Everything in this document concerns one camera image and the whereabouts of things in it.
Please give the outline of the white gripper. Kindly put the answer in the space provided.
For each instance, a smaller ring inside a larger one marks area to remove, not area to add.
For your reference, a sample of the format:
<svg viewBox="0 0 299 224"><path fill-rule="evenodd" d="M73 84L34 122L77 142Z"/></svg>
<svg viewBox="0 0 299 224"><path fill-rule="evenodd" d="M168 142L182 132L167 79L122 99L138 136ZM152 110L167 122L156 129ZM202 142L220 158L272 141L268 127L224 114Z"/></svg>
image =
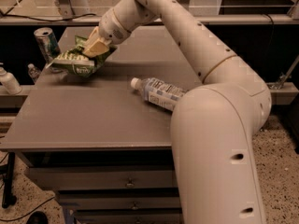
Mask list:
<svg viewBox="0 0 299 224"><path fill-rule="evenodd" d="M120 44L128 38L128 32L122 27L113 11L108 11L99 21L88 39L84 42L83 54L89 58L109 51L109 44Z"/></svg>

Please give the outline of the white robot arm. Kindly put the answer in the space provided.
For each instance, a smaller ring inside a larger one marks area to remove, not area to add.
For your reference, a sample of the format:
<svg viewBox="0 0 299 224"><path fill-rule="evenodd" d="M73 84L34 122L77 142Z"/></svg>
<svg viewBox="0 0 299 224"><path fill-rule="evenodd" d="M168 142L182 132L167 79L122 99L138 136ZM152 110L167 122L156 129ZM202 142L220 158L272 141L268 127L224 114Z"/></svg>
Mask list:
<svg viewBox="0 0 299 224"><path fill-rule="evenodd" d="M92 39L120 44L161 19L199 76L171 118L172 153L184 224L266 224L252 137L265 124L265 82L176 0L120 0Z"/></svg>

